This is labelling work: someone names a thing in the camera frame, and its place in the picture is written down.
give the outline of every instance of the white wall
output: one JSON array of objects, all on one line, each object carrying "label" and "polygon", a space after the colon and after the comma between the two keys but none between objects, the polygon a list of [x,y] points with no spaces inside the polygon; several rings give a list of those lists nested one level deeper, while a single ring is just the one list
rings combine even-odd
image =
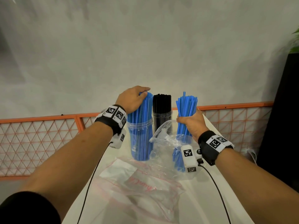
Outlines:
[{"label": "white wall", "polygon": [[271,101],[299,0],[1,0],[0,119],[98,112],[134,85]]}]

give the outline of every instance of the table surface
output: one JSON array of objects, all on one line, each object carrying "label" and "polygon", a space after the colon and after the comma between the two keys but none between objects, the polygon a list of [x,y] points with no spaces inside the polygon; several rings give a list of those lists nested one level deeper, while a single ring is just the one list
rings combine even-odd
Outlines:
[{"label": "table surface", "polygon": [[[173,112],[173,119],[176,118],[177,114],[177,111]],[[206,118],[205,122],[210,130],[215,133],[219,133]],[[128,137],[128,135],[125,137],[122,147],[119,150],[111,147],[107,148],[96,170],[95,176],[98,176],[99,173],[101,173],[101,171],[115,159],[115,157],[123,155],[131,156],[129,138],[130,137]],[[252,224],[253,221],[246,213],[217,167],[209,166],[206,162],[204,166],[211,173],[218,185],[226,204],[231,223]],[[181,194],[179,199],[178,215],[176,217],[177,223],[229,223],[219,193],[205,170],[199,171],[193,179],[182,180],[180,183],[183,185],[186,192]],[[77,199],[74,201],[62,224],[77,223],[87,191],[87,186],[88,184],[86,184]],[[89,189],[80,223],[159,224],[165,222],[156,221],[133,211],[130,213],[124,213]]]}]

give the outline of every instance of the clear plastic container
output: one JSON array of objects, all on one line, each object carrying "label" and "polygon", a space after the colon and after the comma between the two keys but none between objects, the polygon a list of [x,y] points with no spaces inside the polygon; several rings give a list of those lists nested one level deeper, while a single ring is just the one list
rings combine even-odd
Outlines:
[{"label": "clear plastic container", "polygon": [[154,132],[156,132],[156,130],[166,121],[171,120],[172,119],[172,110],[168,113],[164,113],[164,114],[158,114],[153,112],[152,113],[152,118],[154,121]]},{"label": "clear plastic container", "polygon": [[137,161],[146,161],[150,158],[153,144],[149,142],[153,136],[152,118],[144,123],[129,123],[130,145],[132,157]]}]

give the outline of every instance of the clear plastic bag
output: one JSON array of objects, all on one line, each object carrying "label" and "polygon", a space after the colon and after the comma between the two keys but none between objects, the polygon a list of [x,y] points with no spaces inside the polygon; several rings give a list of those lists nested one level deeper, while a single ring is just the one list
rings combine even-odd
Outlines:
[{"label": "clear plastic bag", "polygon": [[114,160],[93,180],[93,188],[117,207],[173,222],[182,185],[155,165],[127,157]]},{"label": "clear plastic bag", "polygon": [[150,139],[150,142],[154,143],[150,154],[150,165],[155,164],[161,170],[172,171],[174,177],[180,175],[179,172],[185,171],[181,146],[191,145],[194,150],[199,149],[198,143],[191,136],[176,133],[177,126],[176,120],[166,121]]}]

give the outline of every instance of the black sleeve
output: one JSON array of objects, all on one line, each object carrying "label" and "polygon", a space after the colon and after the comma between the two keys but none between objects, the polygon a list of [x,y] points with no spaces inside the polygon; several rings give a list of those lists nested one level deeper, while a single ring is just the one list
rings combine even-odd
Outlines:
[{"label": "black sleeve", "polygon": [[55,207],[34,192],[18,192],[0,205],[1,223],[61,224]]}]

